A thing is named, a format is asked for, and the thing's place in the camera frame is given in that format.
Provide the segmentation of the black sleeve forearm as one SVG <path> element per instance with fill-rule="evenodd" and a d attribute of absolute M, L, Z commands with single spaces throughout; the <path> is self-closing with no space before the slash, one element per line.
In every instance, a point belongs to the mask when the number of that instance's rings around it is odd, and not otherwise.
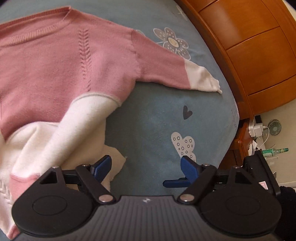
<path fill-rule="evenodd" d="M 281 217 L 275 233 L 281 240 L 295 240 L 295 190 L 280 186 L 278 201 L 281 205 Z"/>

